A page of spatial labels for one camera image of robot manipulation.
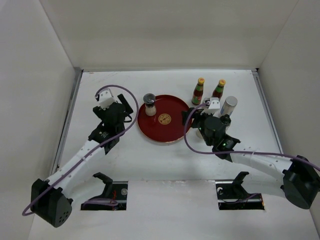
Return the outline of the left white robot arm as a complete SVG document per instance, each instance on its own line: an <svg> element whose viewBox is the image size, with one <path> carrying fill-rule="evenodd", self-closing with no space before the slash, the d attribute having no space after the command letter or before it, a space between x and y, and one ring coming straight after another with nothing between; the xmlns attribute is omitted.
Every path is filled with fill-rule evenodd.
<svg viewBox="0 0 320 240"><path fill-rule="evenodd" d="M108 199L112 195L113 180L103 173L102 160L128 131L125 124L133 126L135 123L131 116L134 111L123 94L113 97L110 90L105 90L95 98L98 105L93 108L93 112L100 119L98 126L60 170L45 180L37 179L31 186L28 208L55 228L62 226L71 215L73 188L91 177L102 182L95 187L98 197L88 200L87 204L118 205L115 200Z"/></svg>

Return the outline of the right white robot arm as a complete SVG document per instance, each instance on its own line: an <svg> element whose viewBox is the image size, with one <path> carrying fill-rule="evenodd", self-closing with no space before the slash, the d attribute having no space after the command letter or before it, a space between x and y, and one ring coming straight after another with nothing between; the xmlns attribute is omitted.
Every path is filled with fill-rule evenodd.
<svg viewBox="0 0 320 240"><path fill-rule="evenodd" d="M231 163L249 166L275 178L275 184L260 180L260 187L271 188L272 195L280 195L298 208L308 210L320 191L320 168L305 157L297 155L234 150L240 140L226 134L223 121L205 113L198 107L182 111L182 124L185 129L198 129L210 154Z"/></svg>

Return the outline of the beige spice grinder black cap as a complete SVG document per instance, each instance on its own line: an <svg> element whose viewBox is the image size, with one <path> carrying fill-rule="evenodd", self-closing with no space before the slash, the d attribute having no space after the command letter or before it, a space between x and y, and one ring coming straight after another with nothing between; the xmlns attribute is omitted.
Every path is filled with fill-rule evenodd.
<svg viewBox="0 0 320 240"><path fill-rule="evenodd" d="M203 139L203 136L201 134L201 131L199 129L196 130L196 135L200 138Z"/></svg>

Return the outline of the left ketchup bottle yellow cap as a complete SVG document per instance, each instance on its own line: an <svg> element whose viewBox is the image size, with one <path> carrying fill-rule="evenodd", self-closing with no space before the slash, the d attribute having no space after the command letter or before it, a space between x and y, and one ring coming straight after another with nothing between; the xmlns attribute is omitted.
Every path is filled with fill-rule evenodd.
<svg viewBox="0 0 320 240"><path fill-rule="evenodd" d="M204 91L204 83L205 83L205 79L203 77L200 77L197 80L197 85L194 88L192 99L191 99L191 102L193 105L199 105L201 103L202 97L203 97L203 91Z"/></svg>

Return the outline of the ketchup bottle yellow cap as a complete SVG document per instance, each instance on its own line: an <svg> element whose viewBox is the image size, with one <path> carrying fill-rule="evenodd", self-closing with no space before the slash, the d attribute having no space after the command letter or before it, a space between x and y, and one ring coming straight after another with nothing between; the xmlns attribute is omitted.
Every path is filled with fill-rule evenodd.
<svg viewBox="0 0 320 240"><path fill-rule="evenodd" d="M221 99L224 92L226 81L224 79L220 79L218 85L215 87L214 91L212 92L212 98L219 98Z"/></svg>
<svg viewBox="0 0 320 240"><path fill-rule="evenodd" d="M200 77L197 80L197 85L194 88L192 99L191 99L191 102L193 105L199 105L201 103L202 97L203 97L203 91L204 91L204 83L205 83L205 79L203 77Z"/></svg>

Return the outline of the silver lid white beads jar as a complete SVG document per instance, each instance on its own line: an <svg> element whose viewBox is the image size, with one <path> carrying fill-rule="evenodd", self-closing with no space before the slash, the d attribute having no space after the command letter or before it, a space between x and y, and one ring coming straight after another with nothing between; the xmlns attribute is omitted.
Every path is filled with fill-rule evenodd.
<svg viewBox="0 0 320 240"><path fill-rule="evenodd" d="M218 117L220 118L221 116L224 116L224 115L231 116L231 114L235 110L237 104L238 104L238 99L236 97L228 96L225 99L225 101L224 101L224 103L218 113Z"/></svg>

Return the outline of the right ketchup bottle yellow cap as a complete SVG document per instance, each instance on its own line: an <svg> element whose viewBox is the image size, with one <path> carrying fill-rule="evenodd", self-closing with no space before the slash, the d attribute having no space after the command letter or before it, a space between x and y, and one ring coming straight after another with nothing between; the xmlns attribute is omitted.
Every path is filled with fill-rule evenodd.
<svg viewBox="0 0 320 240"><path fill-rule="evenodd" d="M212 98L219 98L221 99L224 92L226 81L224 79L220 79L218 85L215 87L214 91L212 92Z"/></svg>

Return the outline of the red round tray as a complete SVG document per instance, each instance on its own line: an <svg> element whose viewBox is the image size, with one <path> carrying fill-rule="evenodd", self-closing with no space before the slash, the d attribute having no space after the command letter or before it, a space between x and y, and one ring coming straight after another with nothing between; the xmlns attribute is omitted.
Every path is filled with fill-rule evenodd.
<svg viewBox="0 0 320 240"><path fill-rule="evenodd" d="M158 143L172 143L184 137L182 112L187 112L189 106L173 95L157 95L155 97L156 114L148 116L146 106L141 105L137 124L147 138Z"/></svg>

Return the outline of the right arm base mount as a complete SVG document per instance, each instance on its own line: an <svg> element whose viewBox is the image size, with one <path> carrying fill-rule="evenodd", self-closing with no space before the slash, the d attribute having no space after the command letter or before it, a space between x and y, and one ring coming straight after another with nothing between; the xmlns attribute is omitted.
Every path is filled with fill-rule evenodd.
<svg viewBox="0 0 320 240"><path fill-rule="evenodd" d="M221 211L265 210L260 193L248 193L242 186L244 178L249 175L241 171L235 179L215 181L218 208Z"/></svg>

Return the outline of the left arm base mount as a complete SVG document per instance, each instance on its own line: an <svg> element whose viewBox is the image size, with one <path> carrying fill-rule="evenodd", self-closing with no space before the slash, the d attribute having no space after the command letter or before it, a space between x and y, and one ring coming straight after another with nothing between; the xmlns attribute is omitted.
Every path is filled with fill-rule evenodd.
<svg viewBox="0 0 320 240"><path fill-rule="evenodd" d="M100 195L94 196L81 204L81 211L125 211L127 209L127 181L113 181L105 174L98 172L93 175L104 184Z"/></svg>

